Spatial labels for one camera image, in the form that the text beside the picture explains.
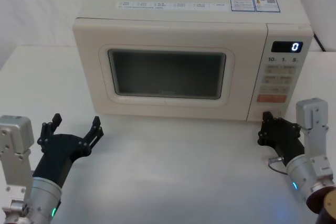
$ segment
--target power cord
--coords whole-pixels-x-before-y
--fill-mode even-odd
[[[317,44],[319,44],[319,46],[320,46],[322,52],[325,52],[325,48],[324,48],[324,46],[322,45],[321,41],[319,40],[319,38],[317,37],[317,35],[316,35],[315,33],[314,33],[314,38],[315,38]]]
[[[280,170],[277,170],[277,169],[275,169],[275,168],[273,168],[272,166],[271,166],[271,164],[274,164],[274,163],[277,163],[277,162],[282,162],[284,159],[283,159],[283,157],[275,157],[275,158],[269,158],[268,159],[268,167],[271,169],[271,170],[273,170],[274,172],[276,172],[276,173],[281,173],[281,174],[284,174],[284,175],[288,175],[287,173],[285,173],[285,172],[282,172],[282,171],[280,171]]]

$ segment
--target metal arm segment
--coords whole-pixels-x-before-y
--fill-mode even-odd
[[[299,101],[296,104],[297,123],[305,139],[305,155],[317,180],[333,179],[327,158],[328,103],[320,98]]]
[[[0,117],[0,159],[7,183],[3,210],[7,216],[24,216],[28,211],[26,202],[33,184],[28,159],[34,143],[31,126],[30,120],[22,116]]]

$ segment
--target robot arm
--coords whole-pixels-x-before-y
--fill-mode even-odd
[[[296,111],[297,124],[265,112],[258,144],[275,149],[294,188],[301,192],[308,208],[319,214],[326,195],[336,190],[326,155],[328,104],[319,98],[303,100],[297,103]],[[299,141],[300,130],[305,146]]]
[[[52,122],[43,123],[37,143],[44,154],[31,175],[28,155],[34,138],[30,120],[20,116],[0,117],[0,158],[7,182],[5,223],[49,224],[61,203],[61,188],[73,162],[89,156],[103,136],[97,116],[84,138],[54,135],[60,123],[59,114]]]

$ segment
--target orange button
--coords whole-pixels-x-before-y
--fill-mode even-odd
[[[257,102],[284,103],[286,101],[286,98],[286,95],[260,94],[258,95]]]

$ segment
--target green led light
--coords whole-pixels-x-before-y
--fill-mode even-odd
[[[56,213],[56,207],[53,209],[53,211],[51,212],[51,216],[55,216],[55,213]]]

